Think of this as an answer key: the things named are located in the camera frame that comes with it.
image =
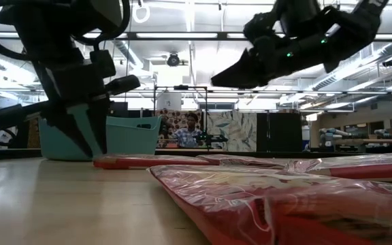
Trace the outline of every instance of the person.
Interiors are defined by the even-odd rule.
[[[187,128],[177,130],[173,137],[178,139],[179,147],[196,148],[198,147],[195,137],[201,135],[202,131],[196,129],[196,122],[198,121],[197,115],[189,113],[187,116]]]

